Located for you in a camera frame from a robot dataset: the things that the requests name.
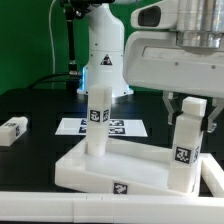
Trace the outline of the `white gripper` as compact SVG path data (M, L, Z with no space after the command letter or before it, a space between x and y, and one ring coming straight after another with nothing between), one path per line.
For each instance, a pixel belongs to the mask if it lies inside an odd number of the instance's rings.
M175 125L182 114L177 93L224 98L224 44L179 47L175 33L137 31L126 42L123 75L129 85L163 90L168 124Z

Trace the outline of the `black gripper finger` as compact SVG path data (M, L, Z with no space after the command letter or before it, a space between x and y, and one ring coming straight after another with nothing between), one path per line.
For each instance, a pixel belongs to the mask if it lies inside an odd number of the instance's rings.
M224 98L213 98L212 106L214 110L202 119L201 130L207 133L213 133L217 128L216 118L224 110Z

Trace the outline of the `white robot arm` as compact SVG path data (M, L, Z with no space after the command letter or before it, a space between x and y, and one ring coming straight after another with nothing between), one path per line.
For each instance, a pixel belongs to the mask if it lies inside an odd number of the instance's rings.
M93 3L89 18L89 61L84 86L110 83L114 95L129 85L162 90L169 116L173 93L211 97L208 132L224 110L224 0L159 0L132 12L136 29L124 26L107 4Z

